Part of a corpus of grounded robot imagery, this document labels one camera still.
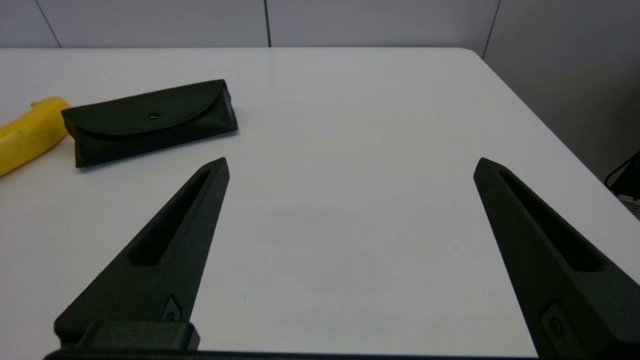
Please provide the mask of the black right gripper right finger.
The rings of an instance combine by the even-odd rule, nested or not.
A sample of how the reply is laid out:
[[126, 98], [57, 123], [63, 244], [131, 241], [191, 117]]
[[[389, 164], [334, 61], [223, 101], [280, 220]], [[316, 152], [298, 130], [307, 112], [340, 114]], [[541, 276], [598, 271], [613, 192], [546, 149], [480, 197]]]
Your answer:
[[473, 180], [538, 358], [637, 360], [638, 283], [502, 164]]

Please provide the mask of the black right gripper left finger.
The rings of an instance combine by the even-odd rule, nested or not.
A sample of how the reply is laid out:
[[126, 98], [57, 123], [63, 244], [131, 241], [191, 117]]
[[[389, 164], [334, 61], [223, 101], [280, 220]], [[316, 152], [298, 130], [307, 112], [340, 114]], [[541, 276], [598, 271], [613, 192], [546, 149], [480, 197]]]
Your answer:
[[105, 322], [188, 322], [229, 180], [226, 158], [200, 167], [55, 319], [61, 345]]

